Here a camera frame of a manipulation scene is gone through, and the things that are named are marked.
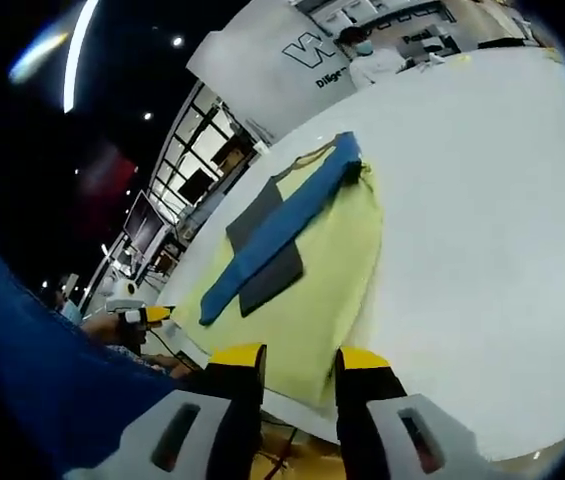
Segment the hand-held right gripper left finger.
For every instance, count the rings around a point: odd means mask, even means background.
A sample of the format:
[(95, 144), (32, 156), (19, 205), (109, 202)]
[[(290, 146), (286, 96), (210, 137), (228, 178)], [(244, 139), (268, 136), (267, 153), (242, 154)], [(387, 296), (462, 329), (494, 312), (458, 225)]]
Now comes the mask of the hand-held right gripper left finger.
[(261, 445), (267, 347), (233, 346), (125, 428), (88, 479), (247, 479)]

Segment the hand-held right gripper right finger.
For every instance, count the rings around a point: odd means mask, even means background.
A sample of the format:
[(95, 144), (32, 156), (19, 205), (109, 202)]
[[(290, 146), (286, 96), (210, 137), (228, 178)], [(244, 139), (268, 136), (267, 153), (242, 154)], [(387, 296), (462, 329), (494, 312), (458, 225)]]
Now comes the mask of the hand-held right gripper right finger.
[(475, 435), (383, 357), (342, 346), (335, 356), (336, 431), (348, 479), (493, 479)]

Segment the person's left hand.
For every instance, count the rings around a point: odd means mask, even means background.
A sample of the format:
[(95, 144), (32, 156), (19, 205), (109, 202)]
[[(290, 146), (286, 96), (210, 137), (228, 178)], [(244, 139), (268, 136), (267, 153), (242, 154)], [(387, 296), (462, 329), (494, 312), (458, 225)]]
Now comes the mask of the person's left hand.
[(124, 345), (133, 339), (133, 329), (118, 314), (91, 317), (80, 328), (104, 345)]

